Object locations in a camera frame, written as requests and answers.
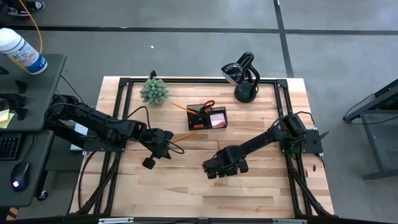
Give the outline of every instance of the black desk lamp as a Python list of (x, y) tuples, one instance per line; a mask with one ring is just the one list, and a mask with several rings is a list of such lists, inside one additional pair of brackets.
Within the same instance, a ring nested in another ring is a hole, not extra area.
[(258, 92), (257, 86), (260, 81), (260, 74), (251, 65), (254, 60), (252, 52), (244, 53), (235, 63), (229, 63), (221, 68), (223, 76), (232, 84), (236, 85), (235, 98), (242, 103), (252, 102)]

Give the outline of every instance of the artificial plant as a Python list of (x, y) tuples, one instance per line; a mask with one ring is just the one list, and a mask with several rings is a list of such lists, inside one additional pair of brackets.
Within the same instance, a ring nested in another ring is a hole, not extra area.
[(154, 78), (155, 76), (155, 71), (152, 71), (150, 77), (142, 86), (140, 94), (143, 99), (142, 102), (150, 105), (161, 105), (169, 97), (169, 90), (166, 83), (161, 79)]

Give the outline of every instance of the wooden table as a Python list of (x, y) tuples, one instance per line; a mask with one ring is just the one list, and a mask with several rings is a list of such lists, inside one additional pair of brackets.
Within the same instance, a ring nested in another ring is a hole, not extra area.
[[(97, 110), (112, 115), (119, 78), (104, 77)], [(301, 78), (287, 80), (293, 111), (310, 111), (304, 80)], [(156, 159), (156, 166), (152, 170), (141, 165), (143, 160), (150, 156), (150, 152), (137, 142), (128, 142), (119, 168), (112, 216), (294, 217), (285, 158), (280, 152), (279, 144), (270, 144), (247, 156), (249, 172), (245, 174), (208, 180), (201, 168), (202, 162), (210, 159), (218, 150), (218, 141), (221, 147), (241, 144), (263, 133), (273, 120), (278, 118), (272, 85), (260, 84), (257, 98), (249, 104), (238, 102), (233, 95), (234, 86), (229, 84), (168, 83), (167, 85), (171, 102), (192, 105), (215, 100), (216, 106), (225, 106), (228, 127), (199, 131), (178, 142), (185, 149), (185, 154), (170, 152), (172, 159)], [(141, 83), (133, 85), (129, 112), (145, 105), (140, 99), (141, 88)], [(175, 138), (189, 133), (186, 111), (170, 103), (158, 107), (148, 106), (148, 108), (153, 128), (172, 131)], [(307, 128), (312, 127), (308, 115), (303, 114), (300, 117)], [(137, 112), (132, 119), (147, 122), (143, 110)], [(104, 153), (95, 154), (86, 168), (82, 181), (83, 203), (98, 185), (103, 156)], [(303, 163), (308, 174), (309, 189), (324, 208), (333, 213), (321, 160), (315, 155), (304, 154)], [(298, 197), (300, 208), (304, 211), (300, 190)], [(75, 191), (70, 211), (74, 212), (77, 208), (77, 191)]]

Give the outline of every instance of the orange pencil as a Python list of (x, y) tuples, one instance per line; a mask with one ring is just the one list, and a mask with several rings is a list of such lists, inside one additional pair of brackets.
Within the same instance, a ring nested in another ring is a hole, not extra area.
[(188, 113), (197, 114), (197, 113), (193, 112), (192, 110), (188, 110), (188, 109), (186, 109), (186, 108), (184, 108), (184, 107), (182, 107), (182, 106), (180, 106), (178, 104), (175, 104), (175, 103), (172, 103), (172, 102), (170, 102), (170, 103), (173, 104), (174, 106), (177, 106), (177, 107), (183, 109), (183, 110), (186, 110)]
[(193, 134), (196, 134), (198, 131), (194, 131), (194, 132), (192, 132), (192, 133), (189, 133), (189, 134), (186, 134), (186, 135), (184, 135), (184, 136), (181, 136), (181, 137), (179, 137), (179, 138), (177, 138), (177, 139), (172, 139), (172, 142), (178, 142), (178, 141), (181, 141), (181, 140), (183, 140), (183, 139), (185, 139), (185, 138), (187, 138), (187, 137), (189, 137), (189, 136), (191, 136), (191, 135), (193, 135)]

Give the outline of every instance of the plastic bottle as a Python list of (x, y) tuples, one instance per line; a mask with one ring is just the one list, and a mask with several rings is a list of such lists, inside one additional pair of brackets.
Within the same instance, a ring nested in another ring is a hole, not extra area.
[(32, 75), (47, 68), (47, 60), (12, 29), (0, 29), (0, 52)]

